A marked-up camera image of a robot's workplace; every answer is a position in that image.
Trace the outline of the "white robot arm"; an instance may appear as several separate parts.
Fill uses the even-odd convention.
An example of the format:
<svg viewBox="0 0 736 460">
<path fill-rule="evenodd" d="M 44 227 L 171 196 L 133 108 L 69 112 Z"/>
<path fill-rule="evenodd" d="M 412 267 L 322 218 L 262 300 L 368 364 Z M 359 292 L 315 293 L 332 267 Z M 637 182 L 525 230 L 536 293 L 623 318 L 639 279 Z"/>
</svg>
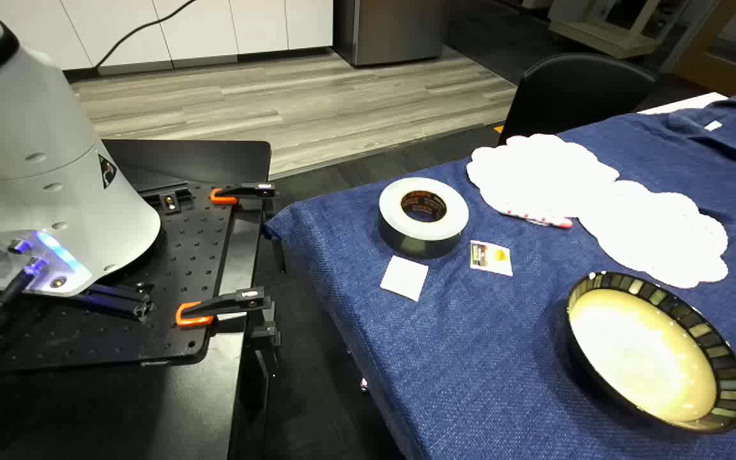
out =
<svg viewBox="0 0 736 460">
<path fill-rule="evenodd" d="M 158 233 L 62 70 L 0 21 L 0 292 L 30 274 L 30 293 L 76 297 Z"/>
</svg>

